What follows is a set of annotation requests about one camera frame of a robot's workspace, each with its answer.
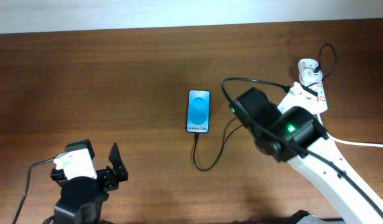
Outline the blue screen smartphone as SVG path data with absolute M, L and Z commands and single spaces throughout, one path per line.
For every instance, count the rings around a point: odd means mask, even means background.
M 186 131 L 208 133 L 210 117 L 210 91 L 190 90 L 187 106 Z

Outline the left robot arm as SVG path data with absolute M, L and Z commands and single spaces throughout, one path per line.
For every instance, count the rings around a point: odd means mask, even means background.
M 60 187 L 60 199 L 54 214 L 43 223 L 90 224 L 102 223 L 102 205 L 109 191 L 117 190 L 119 183 L 128 180 L 128 172 L 120 156 L 117 143 L 111 147 L 108 160 L 112 166 L 96 170 L 95 153 L 89 139 L 72 142 L 65 152 L 53 159 L 55 168 L 50 178 Z

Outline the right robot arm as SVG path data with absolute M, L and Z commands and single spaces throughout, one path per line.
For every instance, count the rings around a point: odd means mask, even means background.
M 351 167 L 313 115 L 314 95 L 292 87 L 279 105 L 256 88 L 230 100 L 255 145 L 312 183 L 346 223 L 383 223 L 383 200 Z

